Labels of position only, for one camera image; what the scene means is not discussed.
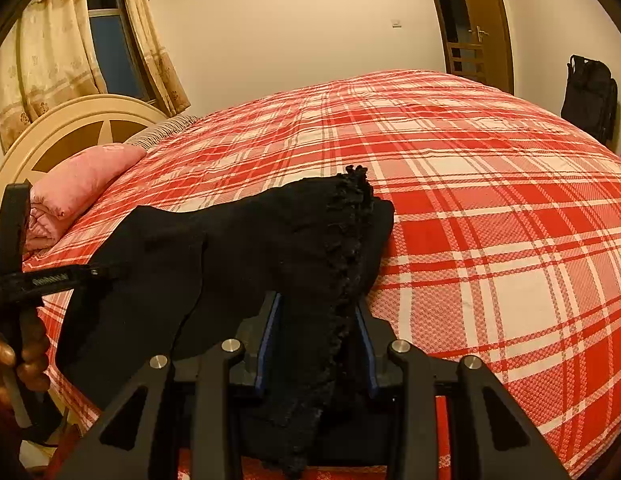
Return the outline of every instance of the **metal screw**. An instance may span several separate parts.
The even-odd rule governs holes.
[[[241,343],[237,339],[226,339],[222,343],[222,350],[225,352],[236,352],[241,348]]]
[[[411,349],[411,343],[404,341],[404,339],[395,339],[395,341],[391,343],[391,348],[398,354],[405,354]]]
[[[481,359],[476,355],[467,355],[463,359],[463,363],[466,368],[470,368],[471,370],[477,370],[477,368],[481,368]]]
[[[150,358],[150,367],[155,368],[156,370],[161,370],[167,364],[168,357],[165,355],[156,355],[155,357]]]

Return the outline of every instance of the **black clamp device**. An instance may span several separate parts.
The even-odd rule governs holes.
[[[21,254],[30,212],[30,185],[6,188],[0,212],[0,332],[21,350],[19,316],[42,304],[42,295],[121,269],[66,266],[22,273]],[[194,390],[190,417],[192,480],[240,480],[242,446],[233,405],[268,389],[282,298],[268,292],[257,316],[236,337],[204,354],[172,362],[157,355],[121,389],[66,460],[58,480],[168,480],[175,478],[184,386]],[[429,357],[398,340],[390,324],[374,318],[362,300],[354,330],[368,396],[386,406],[395,438],[387,446],[389,480],[437,480],[436,396],[447,401],[453,480],[568,480],[539,430],[477,356],[459,362]],[[13,378],[12,401],[25,431],[52,432],[59,413]]]

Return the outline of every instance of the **white wall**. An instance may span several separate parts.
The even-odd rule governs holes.
[[[433,0],[150,4],[193,104],[189,112],[197,114],[376,70],[445,70]]]
[[[598,59],[619,86],[621,34],[597,0],[504,0],[513,44],[515,94],[559,115],[572,54]],[[620,137],[612,146],[621,152]]]

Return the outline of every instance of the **pink folded blanket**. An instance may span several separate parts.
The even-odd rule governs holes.
[[[26,250],[55,245],[108,186],[146,155],[140,146],[92,146],[60,162],[31,189]]]

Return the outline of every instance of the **black cloth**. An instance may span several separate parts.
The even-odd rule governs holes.
[[[139,206],[92,256],[124,264],[108,288],[73,293],[60,371],[104,409],[156,354],[182,359],[233,337],[268,290],[282,319],[266,396],[244,414],[254,456],[299,475],[335,397],[339,353],[393,227],[366,169],[306,178],[189,213]]]

